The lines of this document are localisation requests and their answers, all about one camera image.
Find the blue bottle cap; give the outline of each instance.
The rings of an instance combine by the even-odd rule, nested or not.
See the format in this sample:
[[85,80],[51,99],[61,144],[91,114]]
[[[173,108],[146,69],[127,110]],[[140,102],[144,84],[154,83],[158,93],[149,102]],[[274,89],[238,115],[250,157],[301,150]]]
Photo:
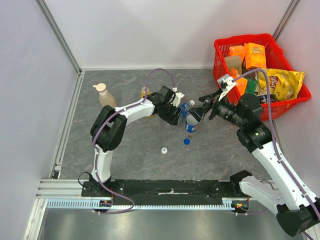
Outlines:
[[190,139],[189,139],[189,138],[185,138],[185,139],[183,140],[183,143],[184,143],[185,145],[188,145],[188,144],[190,143]]

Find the orange snack box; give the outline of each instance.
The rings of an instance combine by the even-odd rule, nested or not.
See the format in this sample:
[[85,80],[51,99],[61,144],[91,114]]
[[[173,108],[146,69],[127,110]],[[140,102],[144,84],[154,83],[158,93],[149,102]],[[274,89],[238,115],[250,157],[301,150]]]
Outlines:
[[242,45],[229,47],[228,56],[235,56],[235,55],[241,57],[241,64],[242,64],[245,59],[246,48]]
[[265,46],[252,42],[245,43],[245,67],[246,69],[267,68]]
[[[230,76],[233,77],[233,79],[239,77],[240,75],[238,74],[238,70],[231,68],[230,69]],[[235,81],[235,87],[238,89],[240,96],[245,94],[246,88],[247,88],[248,80],[245,79],[244,77],[238,79]]]

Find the red plastic basket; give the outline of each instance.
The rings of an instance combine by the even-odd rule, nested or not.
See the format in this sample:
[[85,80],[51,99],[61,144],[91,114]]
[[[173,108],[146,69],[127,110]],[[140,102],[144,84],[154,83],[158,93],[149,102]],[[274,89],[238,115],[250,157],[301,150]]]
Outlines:
[[[229,47],[244,45],[247,43],[264,45],[267,68],[293,71],[292,67],[283,55],[284,51],[278,46],[278,44],[270,34],[264,33],[257,35],[233,36],[230,38],[217,39],[214,42],[213,46],[215,48],[215,57],[213,65],[213,77],[215,81],[217,81],[220,77],[222,77],[225,74],[230,74],[224,59],[225,57],[227,57]],[[228,93],[227,98],[230,103],[237,104],[240,99],[240,93],[238,89],[234,87]],[[271,103],[272,119],[278,118],[296,104],[305,102],[310,98],[311,93],[309,92],[307,87],[304,84],[302,84],[301,90],[296,99]],[[261,120],[268,120],[268,104],[264,103],[261,104],[261,106],[263,107]]]

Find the bottle label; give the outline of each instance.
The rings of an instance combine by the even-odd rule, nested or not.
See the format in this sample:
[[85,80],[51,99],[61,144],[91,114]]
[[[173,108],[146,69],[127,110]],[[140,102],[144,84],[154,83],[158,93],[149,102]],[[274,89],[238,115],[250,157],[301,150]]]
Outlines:
[[190,105],[187,102],[185,102],[184,104],[181,104],[180,107],[182,108],[181,115],[185,119],[187,117],[187,108],[189,108]]
[[190,125],[189,123],[185,123],[185,130],[189,133],[194,133],[197,129],[197,125]]

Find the white wall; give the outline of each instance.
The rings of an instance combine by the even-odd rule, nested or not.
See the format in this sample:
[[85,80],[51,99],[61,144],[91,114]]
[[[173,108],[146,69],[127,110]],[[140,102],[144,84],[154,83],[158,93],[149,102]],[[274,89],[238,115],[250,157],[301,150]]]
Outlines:
[[212,67],[216,39],[273,33],[290,0],[45,0],[82,68]]
[[0,3],[0,239],[21,240],[76,73],[34,0]]
[[278,135],[288,161],[320,196],[320,18],[319,0],[301,1],[278,43],[293,69],[305,72],[311,100],[277,119]]

